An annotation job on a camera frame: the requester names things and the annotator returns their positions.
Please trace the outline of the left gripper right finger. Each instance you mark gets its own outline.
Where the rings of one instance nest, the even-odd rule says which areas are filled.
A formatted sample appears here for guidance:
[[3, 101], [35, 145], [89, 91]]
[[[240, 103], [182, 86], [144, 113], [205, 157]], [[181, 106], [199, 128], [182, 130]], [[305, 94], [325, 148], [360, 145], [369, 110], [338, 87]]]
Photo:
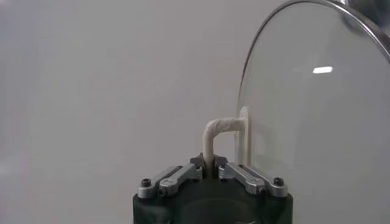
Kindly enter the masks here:
[[266, 175], [254, 166], [228, 162], [225, 157], [214, 157], [214, 174], [219, 179], [236, 180], [251, 195], [267, 193], [277, 198], [288, 196], [288, 186], [283, 178]]

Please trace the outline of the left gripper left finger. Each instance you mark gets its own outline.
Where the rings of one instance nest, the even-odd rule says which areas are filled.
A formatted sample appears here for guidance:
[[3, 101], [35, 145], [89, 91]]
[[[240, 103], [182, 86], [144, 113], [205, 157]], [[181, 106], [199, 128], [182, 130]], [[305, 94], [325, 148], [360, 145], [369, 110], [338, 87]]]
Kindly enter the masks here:
[[183, 166], [171, 166], [152, 178], [144, 178], [138, 186], [137, 197], [154, 198], [157, 195], [170, 197], [178, 193], [180, 186], [188, 180], [201, 180], [204, 177], [204, 159], [200, 154]]

